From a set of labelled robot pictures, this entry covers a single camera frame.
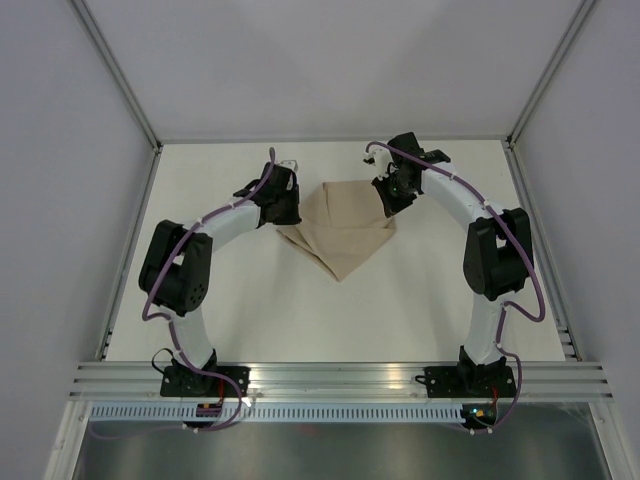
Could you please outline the beige cloth napkin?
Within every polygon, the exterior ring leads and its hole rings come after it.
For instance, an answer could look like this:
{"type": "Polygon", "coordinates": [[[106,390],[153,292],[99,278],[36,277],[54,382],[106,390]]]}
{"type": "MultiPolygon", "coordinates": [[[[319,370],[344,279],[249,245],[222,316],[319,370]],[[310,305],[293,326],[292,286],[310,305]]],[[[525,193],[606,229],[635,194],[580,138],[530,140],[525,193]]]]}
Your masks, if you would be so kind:
{"type": "Polygon", "coordinates": [[[341,282],[396,232],[366,180],[324,182],[300,204],[301,222],[277,229],[280,237],[341,282]]]}

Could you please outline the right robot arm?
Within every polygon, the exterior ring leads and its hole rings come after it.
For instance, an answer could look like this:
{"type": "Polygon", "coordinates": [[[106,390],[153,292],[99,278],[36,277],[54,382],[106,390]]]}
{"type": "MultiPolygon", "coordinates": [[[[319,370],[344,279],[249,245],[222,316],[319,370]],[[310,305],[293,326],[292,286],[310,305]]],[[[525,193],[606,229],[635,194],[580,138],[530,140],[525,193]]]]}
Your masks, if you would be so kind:
{"type": "Polygon", "coordinates": [[[414,133],[365,147],[363,161],[376,168],[372,181],[390,218],[428,195],[466,232],[462,270],[474,294],[471,323],[460,348],[456,381],[478,395],[506,369],[501,335],[507,310],[527,280],[535,276],[530,219],[521,208],[494,206],[455,171],[441,150],[424,150],[414,133]]]}

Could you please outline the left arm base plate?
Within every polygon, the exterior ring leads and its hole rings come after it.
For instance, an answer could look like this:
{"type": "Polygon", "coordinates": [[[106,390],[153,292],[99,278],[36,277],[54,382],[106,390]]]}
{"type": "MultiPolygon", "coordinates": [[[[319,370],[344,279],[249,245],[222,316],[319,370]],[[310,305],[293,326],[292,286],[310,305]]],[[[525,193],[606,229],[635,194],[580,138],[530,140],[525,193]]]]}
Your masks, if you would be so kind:
{"type": "MultiPolygon", "coordinates": [[[[233,380],[242,395],[249,386],[251,369],[246,366],[222,365],[216,372],[233,380]]],[[[164,369],[160,388],[161,397],[169,398],[237,398],[236,389],[219,377],[195,373],[184,365],[176,364],[164,369]]]]}

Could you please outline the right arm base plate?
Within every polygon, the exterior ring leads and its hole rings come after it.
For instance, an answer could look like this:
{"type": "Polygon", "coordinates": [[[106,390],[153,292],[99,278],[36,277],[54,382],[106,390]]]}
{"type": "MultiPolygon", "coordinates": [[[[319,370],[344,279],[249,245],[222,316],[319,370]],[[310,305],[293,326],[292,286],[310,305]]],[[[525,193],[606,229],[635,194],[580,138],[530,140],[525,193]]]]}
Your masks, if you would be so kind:
{"type": "Polygon", "coordinates": [[[423,370],[427,396],[431,399],[512,399],[516,380],[510,367],[463,374],[456,366],[432,366],[423,370]]]}

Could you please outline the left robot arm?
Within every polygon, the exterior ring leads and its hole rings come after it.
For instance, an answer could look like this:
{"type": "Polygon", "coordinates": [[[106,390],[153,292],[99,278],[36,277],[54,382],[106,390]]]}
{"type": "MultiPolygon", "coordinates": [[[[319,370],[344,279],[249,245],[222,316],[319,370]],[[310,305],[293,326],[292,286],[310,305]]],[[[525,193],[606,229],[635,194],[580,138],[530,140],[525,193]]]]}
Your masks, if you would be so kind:
{"type": "Polygon", "coordinates": [[[266,224],[299,224],[299,203],[297,162],[271,162],[218,209],[189,222],[163,220],[156,226],[138,280],[147,294],[141,317],[167,323],[174,356],[186,367],[183,383],[195,395],[209,395],[218,384],[202,311],[213,254],[266,224]]]}

